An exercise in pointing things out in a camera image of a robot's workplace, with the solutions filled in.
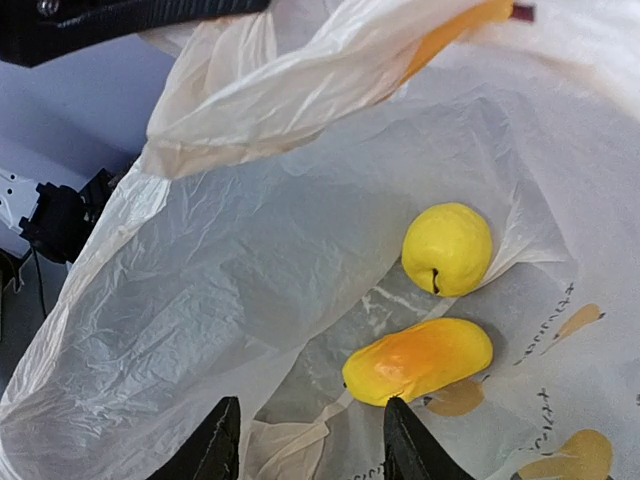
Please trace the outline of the yellow orange toy mango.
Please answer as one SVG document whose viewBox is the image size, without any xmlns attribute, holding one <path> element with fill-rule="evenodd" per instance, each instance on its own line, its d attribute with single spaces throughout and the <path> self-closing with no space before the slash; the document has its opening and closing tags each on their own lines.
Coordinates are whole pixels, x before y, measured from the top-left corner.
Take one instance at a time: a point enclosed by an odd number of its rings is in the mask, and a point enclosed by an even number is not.
<svg viewBox="0 0 640 480">
<path fill-rule="evenodd" d="M 477 324 L 427 320 L 355 351 L 342 375 L 354 399 L 376 407 L 399 397 L 409 403 L 486 369 L 493 344 Z"/>
</svg>

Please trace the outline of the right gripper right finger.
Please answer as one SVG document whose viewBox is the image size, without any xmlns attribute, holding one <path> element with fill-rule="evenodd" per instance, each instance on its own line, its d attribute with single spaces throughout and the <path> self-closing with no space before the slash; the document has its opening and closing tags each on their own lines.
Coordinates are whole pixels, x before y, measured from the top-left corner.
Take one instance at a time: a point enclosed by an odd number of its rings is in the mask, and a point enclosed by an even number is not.
<svg viewBox="0 0 640 480">
<path fill-rule="evenodd" d="M 385 480 L 473 480 L 399 397 L 385 406 L 383 440 Z"/>
</svg>

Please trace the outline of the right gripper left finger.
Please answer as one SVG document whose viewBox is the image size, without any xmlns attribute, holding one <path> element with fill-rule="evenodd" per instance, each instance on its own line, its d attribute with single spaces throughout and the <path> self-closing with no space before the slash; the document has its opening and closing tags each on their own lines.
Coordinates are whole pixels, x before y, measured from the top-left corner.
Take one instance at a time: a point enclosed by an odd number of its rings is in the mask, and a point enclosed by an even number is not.
<svg viewBox="0 0 640 480">
<path fill-rule="evenodd" d="M 154 480 L 235 480 L 239 477 L 241 409 L 223 397 Z"/>
</svg>

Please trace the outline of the banana print plastic bag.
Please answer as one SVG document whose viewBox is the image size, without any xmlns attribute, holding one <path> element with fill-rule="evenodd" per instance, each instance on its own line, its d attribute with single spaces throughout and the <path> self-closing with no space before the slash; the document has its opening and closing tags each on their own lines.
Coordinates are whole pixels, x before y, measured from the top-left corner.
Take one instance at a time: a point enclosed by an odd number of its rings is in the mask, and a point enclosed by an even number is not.
<svg viewBox="0 0 640 480">
<path fill-rule="evenodd" d="M 5 479 L 143 479 L 224 396 L 244 479 L 377 479 L 348 355 L 454 315 L 488 371 L 413 408 L 478 479 L 639 475 L 639 5 L 277 1 L 156 29 L 175 62 L 1 399 Z M 460 203 L 491 262 L 406 275 Z"/>
</svg>

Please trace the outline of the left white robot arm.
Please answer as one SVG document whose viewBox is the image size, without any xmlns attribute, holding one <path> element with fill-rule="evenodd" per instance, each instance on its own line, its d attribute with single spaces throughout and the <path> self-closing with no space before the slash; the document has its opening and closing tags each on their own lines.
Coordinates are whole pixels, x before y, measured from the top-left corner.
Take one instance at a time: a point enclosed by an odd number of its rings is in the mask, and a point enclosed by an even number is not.
<svg viewBox="0 0 640 480">
<path fill-rule="evenodd" d="M 1 59 L 35 67 L 78 50 L 176 24 L 260 13 L 266 1 L 4 1 Z M 111 195 L 100 170 L 80 191 L 1 173 L 1 221 L 29 243 L 35 259 L 74 262 Z"/>
</svg>

